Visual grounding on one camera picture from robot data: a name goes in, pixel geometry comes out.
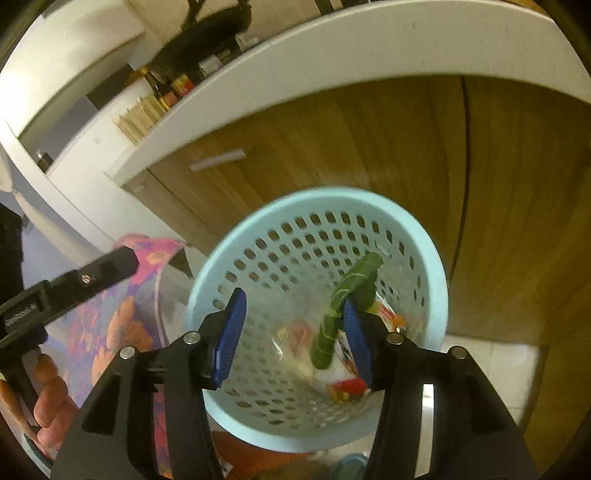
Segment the person's left hand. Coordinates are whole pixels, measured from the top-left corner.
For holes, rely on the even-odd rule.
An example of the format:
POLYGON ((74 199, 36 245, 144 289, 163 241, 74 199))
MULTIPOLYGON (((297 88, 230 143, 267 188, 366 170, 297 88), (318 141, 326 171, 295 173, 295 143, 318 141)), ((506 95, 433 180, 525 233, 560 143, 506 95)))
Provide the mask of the person's left hand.
POLYGON ((61 448, 78 408, 69 396, 65 381, 59 376, 53 359, 44 353, 37 354, 34 374, 41 390, 33 408, 33 418, 40 429, 35 433, 16 393, 1 380, 1 405, 6 419, 31 439, 40 451, 50 459, 61 448))

